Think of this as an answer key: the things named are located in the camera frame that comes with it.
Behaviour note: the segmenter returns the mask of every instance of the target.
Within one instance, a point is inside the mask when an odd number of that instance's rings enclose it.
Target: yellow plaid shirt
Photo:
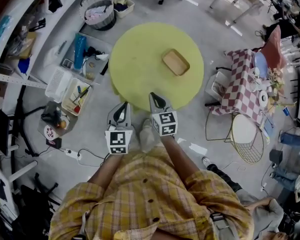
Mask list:
[[[224,214],[239,238],[251,239],[249,212],[218,175],[197,171],[182,182],[164,148],[123,157],[107,189],[79,183],[54,214],[50,240],[70,240],[90,211],[88,240],[150,240],[156,229],[188,239],[216,240],[210,210]]]

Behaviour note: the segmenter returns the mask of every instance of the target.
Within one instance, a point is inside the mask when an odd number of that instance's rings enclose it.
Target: wooden tray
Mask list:
[[[170,49],[162,56],[164,64],[176,75],[182,76],[190,69],[189,62],[176,50]]]

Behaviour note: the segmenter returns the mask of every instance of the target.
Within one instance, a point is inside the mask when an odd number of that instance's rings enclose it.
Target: laundry basket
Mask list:
[[[98,18],[87,20],[86,11],[88,9],[100,6],[107,6],[105,13]],[[116,14],[114,11],[114,0],[82,0],[79,9],[81,19],[92,28],[99,31],[111,29],[116,23]]]

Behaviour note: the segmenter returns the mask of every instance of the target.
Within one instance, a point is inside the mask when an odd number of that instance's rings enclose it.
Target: shoe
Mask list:
[[[143,121],[142,129],[146,128],[146,127],[152,127],[152,123],[151,123],[150,119],[146,119],[146,120]]]
[[[284,132],[283,130],[279,131],[279,137],[278,137],[278,142],[279,143],[281,143],[281,135],[282,135],[283,132]]]
[[[210,161],[210,159],[207,156],[202,157],[201,160],[206,168],[208,168],[209,165],[212,165],[212,162]]]

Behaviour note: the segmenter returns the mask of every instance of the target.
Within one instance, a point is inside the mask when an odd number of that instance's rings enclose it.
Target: jeans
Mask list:
[[[280,142],[289,146],[300,148],[300,136],[283,132],[280,136]]]
[[[295,191],[296,179],[298,174],[294,172],[288,172],[286,169],[276,167],[273,171],[273,178],[280,183],[285,189],[292,192]]]
[[[219,170],[215,164],[210,164],[206,169],[208,171],[214,172],[215,174],[219,175],[220,178],[223,179],[225,183],[227,183],[234,192],[237,192],[238,190],[242,189],[242,187],[238,183],[233,182],[231,178],[227,174],[225,174],[222,170]]]

